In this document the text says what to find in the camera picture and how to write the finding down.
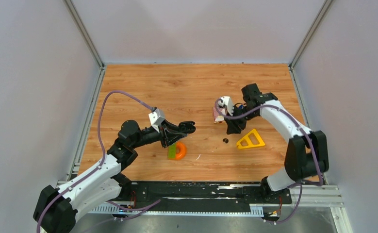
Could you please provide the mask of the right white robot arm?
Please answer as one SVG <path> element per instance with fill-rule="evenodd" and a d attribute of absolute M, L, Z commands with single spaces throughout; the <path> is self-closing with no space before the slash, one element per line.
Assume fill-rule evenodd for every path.
<path fill-rule="evenodd" d="M 214 104 L 218 114 L 227 124 L 227 134 L 239 134 L 247 121 L 262 117 L 269 122 L 287 143 L 284 166 L 276 173 L 261 181 L 260 196 L 271 203 L 279 197 L 279 191 L 303 182 L 308 177 L 317 176 L 313 185 L 323 185 L 323 173 L 329 169 L 327 137 L 322 131 L 314 131 L 300 123 L 271 92 L 263 93 L 258 86 L 248 84 L 242 88 L 242 106 L 233 103 L 231 97 L 219 97 Z"/>

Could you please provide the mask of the black earbud case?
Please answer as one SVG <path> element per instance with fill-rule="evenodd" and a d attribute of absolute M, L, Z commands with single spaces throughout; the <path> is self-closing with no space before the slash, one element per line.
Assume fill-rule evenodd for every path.
<path fill-rule="evenodd" d="M 178 125 L 179 131 L 186 134 L 191 134 L 196 131 L 195 122 L 194 121 L 183 121 L 180 122 Z"/>

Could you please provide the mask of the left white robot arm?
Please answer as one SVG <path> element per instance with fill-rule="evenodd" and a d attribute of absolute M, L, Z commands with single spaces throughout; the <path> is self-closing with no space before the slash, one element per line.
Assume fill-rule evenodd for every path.
<path fill-rule="evenodd" d="M 137 158 L 135 149 L 155 142 L 166 148 L 195 130 L 193 121 L 174 125 L 162 120 L 158 129 L 141 129 L 135 120 L 125 121 L 114 144 L 98 162 L 63 185 L 48 185 L 41 191 L 33 214 L 36 231 L 68 233 L 100 204 L 116 197 L 127 200 L 131 196 L 131 181 L 121 171 Z"/>

